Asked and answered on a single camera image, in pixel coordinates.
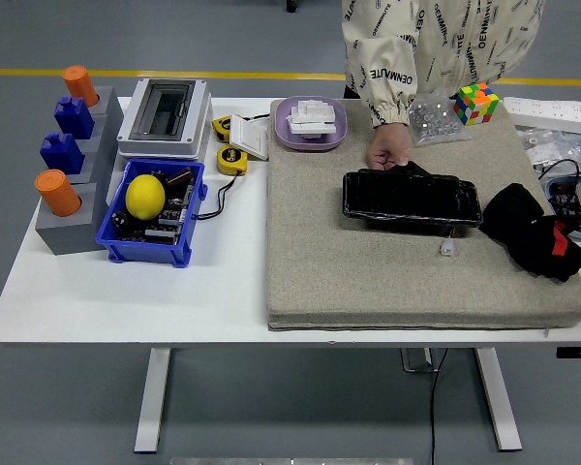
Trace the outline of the person's right hand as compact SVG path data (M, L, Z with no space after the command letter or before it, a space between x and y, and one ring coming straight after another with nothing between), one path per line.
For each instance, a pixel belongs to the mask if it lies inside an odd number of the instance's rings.
M405 166L410 160L411 136L402 123L384 124L374 129L366 152L369 169L387 171Z

